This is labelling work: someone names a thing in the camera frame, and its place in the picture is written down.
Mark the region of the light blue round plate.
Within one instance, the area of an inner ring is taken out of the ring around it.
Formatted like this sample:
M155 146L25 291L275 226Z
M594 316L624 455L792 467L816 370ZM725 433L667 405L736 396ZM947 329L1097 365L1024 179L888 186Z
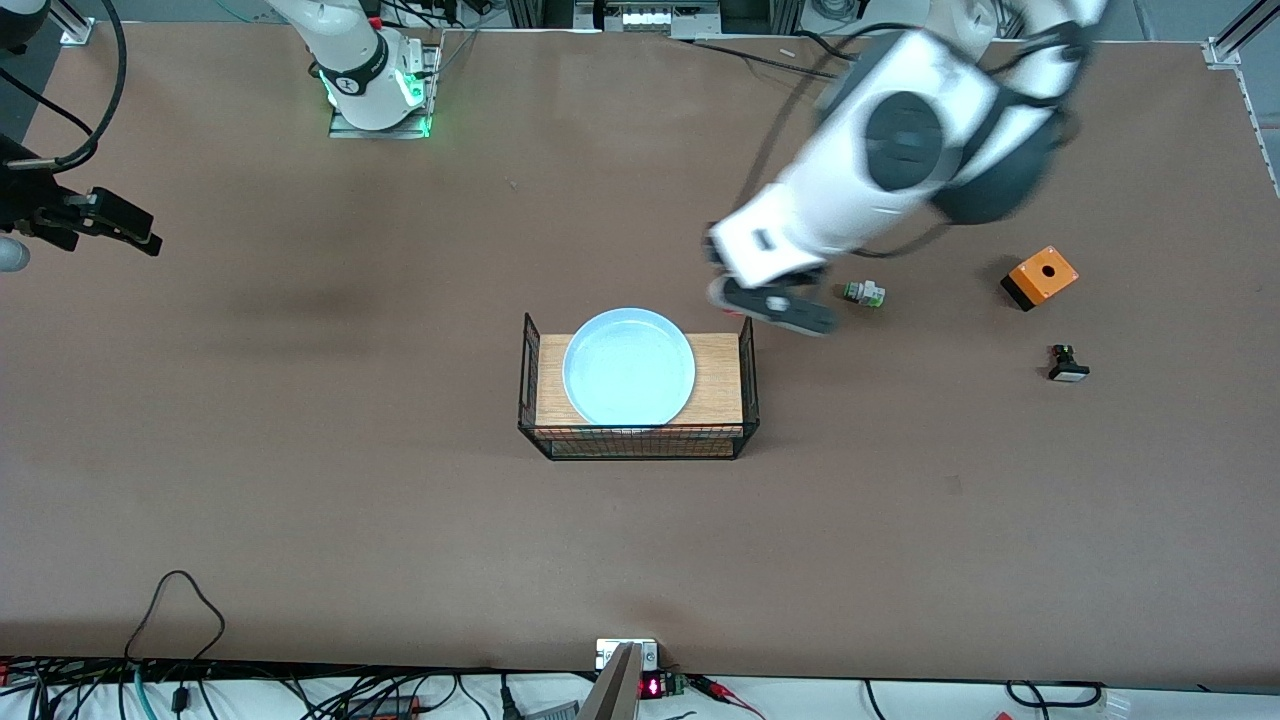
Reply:
M644 307L617 307L585 322L562 363L564 393L595 427L662 427L680 415L696 380L687 336Z

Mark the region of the orange button box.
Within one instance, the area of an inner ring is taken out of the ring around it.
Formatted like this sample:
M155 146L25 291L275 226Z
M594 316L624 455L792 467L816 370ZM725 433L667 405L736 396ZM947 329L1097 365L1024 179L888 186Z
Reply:
M1000 287L1024 313L1043 306L1079 279L1079 272L1055 246L1020 260Z

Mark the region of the white power strip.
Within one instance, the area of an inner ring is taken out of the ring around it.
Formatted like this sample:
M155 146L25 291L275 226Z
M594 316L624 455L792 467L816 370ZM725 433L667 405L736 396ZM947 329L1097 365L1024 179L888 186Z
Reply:
M605 0L603 29L625 33L664 35L673 38L699 38L718 35L721 5L712 0Z

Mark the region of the black power adapter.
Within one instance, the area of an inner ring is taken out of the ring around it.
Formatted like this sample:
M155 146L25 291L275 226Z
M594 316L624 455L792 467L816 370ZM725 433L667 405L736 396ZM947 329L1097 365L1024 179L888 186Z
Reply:
M419 720L424 706L417 696L392 694L349 701L339 720Z

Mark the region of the aluminium frame profile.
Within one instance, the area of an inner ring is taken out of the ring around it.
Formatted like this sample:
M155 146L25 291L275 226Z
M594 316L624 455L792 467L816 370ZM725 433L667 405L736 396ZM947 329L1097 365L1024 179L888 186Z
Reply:
M1280 0L1251 0L1217 35L1202 46L1210 69L1231 69L1242 64L1242 49L1280 18Z
M95 18L86 15L76 5L77 0L47 0L42 26L56 26L60 31L59 44L63 47L84 46L88 44Z

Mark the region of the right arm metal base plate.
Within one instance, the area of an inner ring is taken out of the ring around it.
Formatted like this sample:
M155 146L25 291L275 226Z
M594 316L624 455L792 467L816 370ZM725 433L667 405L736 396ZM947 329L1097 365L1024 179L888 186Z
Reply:
M402 37L388 51L387 68L365 94L346 95L321 70L332 106L330 138L428 138L439 90L440 49Z

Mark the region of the silver mount bracket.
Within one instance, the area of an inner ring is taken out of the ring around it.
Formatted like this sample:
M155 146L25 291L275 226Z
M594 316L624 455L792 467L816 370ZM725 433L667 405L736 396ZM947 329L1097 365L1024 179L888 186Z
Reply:
M600 638L596 641L595 669L603 670L611 661L612 655L623 644L635 644L634 655L637 657L644 673L659 670L660 647L653 638Z

